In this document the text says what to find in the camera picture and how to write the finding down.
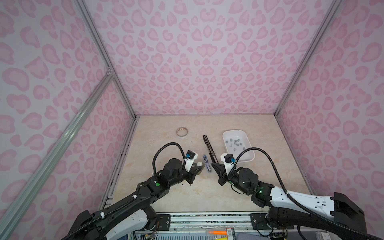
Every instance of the pink leopard print wall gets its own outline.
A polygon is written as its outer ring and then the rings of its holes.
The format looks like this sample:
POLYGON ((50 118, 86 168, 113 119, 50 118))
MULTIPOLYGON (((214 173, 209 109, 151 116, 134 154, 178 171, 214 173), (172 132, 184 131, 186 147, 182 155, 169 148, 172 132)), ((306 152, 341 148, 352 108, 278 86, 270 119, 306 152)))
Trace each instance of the pink leopard print wall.
POLYGON ((384 3, 346 1, 278 120, 319 195, 346 194, 384 237, 384 3))
POLYGON ((136 114, 274 113, 331 1, 87 0, 136 114))
POLYGON ((61 239, 80 212, 98 210, 130 122, 111 83, 11 239, 61 239))
POLYGON ((71 0, 0 3, 0 218, 105 75, 71 0))

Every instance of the aluminum frame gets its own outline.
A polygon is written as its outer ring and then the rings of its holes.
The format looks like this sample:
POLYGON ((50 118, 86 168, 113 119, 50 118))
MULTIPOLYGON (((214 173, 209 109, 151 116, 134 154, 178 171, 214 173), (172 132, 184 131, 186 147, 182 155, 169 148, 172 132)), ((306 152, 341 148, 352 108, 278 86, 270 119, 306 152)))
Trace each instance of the aluminum frame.
POLYGON ((335 18, 337 11, 340 9, 340 5, 342 4, 342 2, 344 2, 344 0, 333 0, 333 2, 331 3, 331 6, 329 7, 327 13, 325 14, 324 19, 320 24, 320 27, 316 31, 316 34, 307 52, 303 57, 303 60, 301 61, 299 67, 297 68, 295 74, 293 75, 291 82, 289 83, 286 91, 283 94, 283 97, 281 98, 279 105, 276 108, 276 111, 275 111, 276 117, 281 113, 282 109, 287 103, 289 95, 292 93, 293 88, 296 86, 297 82, 299 81, 303 70, 308 65, 309 61, 314 55, 316 48, 320 44, 324 34, 329 29, 329 26, 331 25, 333 19, 335 18))
POLYGON ((112 174, 111 174, 111 178, 109 179, 109 182, 107 185, 108 186, 107 190, 105 191, 103 198, 101 199, 99 210, 105 208, 108 198, 111 195, 113 195, 113 193, 115 191, 116 184, 119 180, 120 172, 122 170, 125 159, 127 157, 129 147, 131 146, 131 142, 133 139, 133 134, 136 130, 138 118, 139 117, 137 117, 136 119, 133 119, 131 122, 131 126, 129 128, 128 133, 127 133, 126 139, 124 140, 124 145, 121 149, 120 156, 119 156, 118 160, 116 161, 116 164, 115 164, 114 169, 113 169, 112 174))
MULTIPOLYGON (((250 214, 266 214, 268 211, 254 212, 166 212, 158 214, 170 214, 169 231, 161 231, 160 234, 170 234, 177 236, 178 233, 205 233, 207 228, 234 227, 237 233, 256 233, 253 230, 250 214)), ((296 232, 294 229, 288 229, 288 232, 296 232)), ((315 228, 302 227, 302 232, 322 231, 315 228)), ((270 232, 270 230, 260 230, 260 232, 270 232)))
POLYGON ((285 142, 287 143, 288 148, 289 148, 289 150, 290 150, 291 153, 292 153, 293 159, 295 160, 295 162, 296 162, 296 164, 297 164, 297 167, 299 168, 299 171, 300 171, 301 175, 303 176, 305 185, 307 185, 307 188, 308 188, 308 190, 309 190, 309 192, 310 192, 311 195, 316 195, 316 192, 315 192, 315 190, 313 189, 312 184, 311 184, 311 182, 310 182, 310 180, 309 180, 307 174, 305 173, 304 168, 303 168, 303 166, 301 165, 301 162, 299 161, 299 158, 296 156, 295 151, 293 150, 293 147, 291 146, 289 140, 287 139, 287 136, 286 136, 286 134, 284 133, 283 128, 281 127, 281 125, 280 125, 280 123, 279 123, 279 121, 278 121, 277 119, 276 119, 276 122, 277 122, 277 124, 279 125, 279 128, 280 128, 281 132, 283 133, 285 142))
POLYGON ((110 73, 107 73, 104 76, 89 98, 79 109, 79 112, 69 123, 62 136, 53 146, 52 150, 44 158, 35 173, 29 178, 27 184, 18 197, 9 206, 0 221, 0 240, 6 240, 11 236, 12 232, 23 218, 40 189, 55 169, 56 164, 62 158, 68 146, 75 138, 76 133, 83 126, 96 103, 109 86, 112 78, 113 75, 110 73))
POLYGON ((88 10, 86 3, 84 2, 84 0, 73 0, 73 1, 77 7, 78 13, 80 14, 81 18, 83 19, 85 25, 87 26, 87 29, 88 29, 89 33, 91 34, 91 37, 92 37, 93 41, 95 42, 96 47, 99 50, 100 56, 103 59, 106 67, 108 68, 110 73, 115 76, 114 80, 116 81, 117 89, 119 91, 120 96, 123 99, 125 106, 129 110, 129 114, 131 115, 131 117, 133 119, 135 119, 136 114, 133 111, 133 108, 129 102, 128 96, 124 90, 124 87, 121 84, 119 77, 116 75, 115 68, 113 67, 111 59, 109 58, 109 56, 107 54, 106 48, 103 44, 103 41, 101 40, 99 32, 96 29, 96 26, 93 22, 92 16, 88 10))

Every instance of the white plastic casing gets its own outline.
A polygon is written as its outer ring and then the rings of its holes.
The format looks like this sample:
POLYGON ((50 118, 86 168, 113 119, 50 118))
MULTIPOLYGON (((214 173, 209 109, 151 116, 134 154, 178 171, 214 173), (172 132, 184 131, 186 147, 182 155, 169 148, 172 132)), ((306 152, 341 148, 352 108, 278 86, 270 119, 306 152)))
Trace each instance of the white plastic casing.
MULTIPOLYGON (((245 147, 246 149, 252 147, 251 143, 249 142, 247 134, 244 131, 239 129, 225 131, 223 133, 223 140, 224 140, 226 151, 230 154, 233 154, 234 159, 236 159, 239 156, 239 154, 243 151, 243 147, 245 147), (242 145, 236 146, 235 141, 232 141, 232 142, 230 141, 231 138, 233 140, 240 139, 240 143, 242 143, 242 145)), ((237 163, 250 162, 250 161, 253 161, 254 159, 255 159, 255 151, 248 151, 241 156, 241 158, 237 163)))
MULTIPOLYGON (((330 220, 334 220, 334 217, 331 215, 331 211, 334 210, 333 207, 333 200, 331 200, 330 196, 316 196, 316 195, 309 195, 309 194, 303 194, 299 192, 291 192, 288 191, 289 194, 299 203, 301 203, 306 208, 309 208, 310 210, 322 215, 323 217, 326 217, 330 220)), ((288 209, 297 210, 300 212, 306 212, 303 209, 301 209, 299 206, 297 206, 295 203, 293 203, 287 195, 284 193, 284 191, 279 187, 274 187, 271 190, 271 204, 274 207, 284 207, 288 209)))
POLYGON ((142 229, 148 222, 147 214, 138 210, 114 226, 107 234, 107 240, 117 240, 132 231, 142 229))
POLYGON ((223 153, 223 154, 221 154, 221 156, 220 156, 220 159, 221 159, 221 161, 224 163, 224 166, 225 166, 225 171, 226 171, 226 173, 227 173, 227 175, 229 174, 229 172, 232 170, 232 168, 233 168, 233 166, 234 166, 234 162, 231 162, 231 163, 227 163, 227 162, 225 162, 225 159, 224 159, 224 157, 225 157, 225 155, 227 155, 228 153, 223 153))
POLYGON ((189 172, 189 170, 192 167, 193 162, 197 159, 198 154, 196 152, 194 152, 194 153, 195 153, 195 156, 193 157, 193 159, 188 159, 188 158, 184 159, 184 161, 186 161, 185 169, 186 169, 187 172, 189 172))

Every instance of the metal bracket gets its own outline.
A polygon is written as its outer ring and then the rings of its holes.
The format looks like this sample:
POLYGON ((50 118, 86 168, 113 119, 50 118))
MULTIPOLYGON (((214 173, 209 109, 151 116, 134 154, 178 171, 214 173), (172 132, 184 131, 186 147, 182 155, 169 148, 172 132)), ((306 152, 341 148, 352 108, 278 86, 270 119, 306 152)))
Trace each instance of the metal bracket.
POLYGON ((169 214, 158 214, 157 220, 159 221, 158 231, 169 231, 170 226, 170 215, 169 214))
POLYGON ((107 67, 107 74, 108 74, 108 75, 111 75, 111 74, 112 74, 112 69, 111 69, 111 67, 107 67))
POLYGON ((259 229, 259 230, 270 230, 271 229, 270 227, 268 227, 268 225, 264 221, 265 220, 265 215, 266 214, 250 214, 249 215, 250 218, 251 218, 251 224, 252 224, 253 230, 257 230, 257 229, 259 229))

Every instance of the roll of tape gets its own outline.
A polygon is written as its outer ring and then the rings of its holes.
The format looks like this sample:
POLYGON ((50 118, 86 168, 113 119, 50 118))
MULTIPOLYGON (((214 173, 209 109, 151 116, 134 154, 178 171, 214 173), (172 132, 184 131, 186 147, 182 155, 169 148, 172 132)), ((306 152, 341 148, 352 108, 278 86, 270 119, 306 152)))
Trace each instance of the roll of tape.
POLYGON ((180 139, 184 139, 188 136, 188 129, 186 127, 179 127, 176 130, 176 135, 180 139))

